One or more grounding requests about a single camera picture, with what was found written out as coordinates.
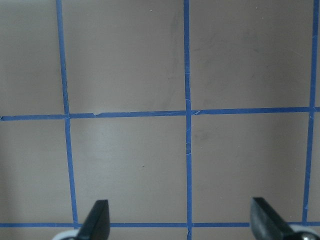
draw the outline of grid square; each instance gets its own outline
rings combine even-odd
[[[0,116],[63,114],[55,0],[0,0]]]
[[[249,227],[195,227],[192,229],[192,239],[255,240],[255,237]]]
[[[185,240],[186,228],[148,227],[148,228],[111,228],[109,240]]]
[[[64,121],[1,122],[0,132],[0,222],[71,222]]]
[[[8,227],[0,228],[0,239],[51,240],[56,234],[70,230],[60,227]]]
[[[193,109],[309,105],[313,1],[190,4]]]
[[[185,135],[183,116],[72,119],[79,221],[109,199],[113,223],[185,222]]]
[[[185,109],[182,0],[66,0],[72,113]]]
[[[320,222],[320,113],[314,114],[311,177],[308,202],[308,221]]]
[[[194,222],[248,222],[251,197],[264,197],[288,222],[301,221],[307,113],[192,121]]]

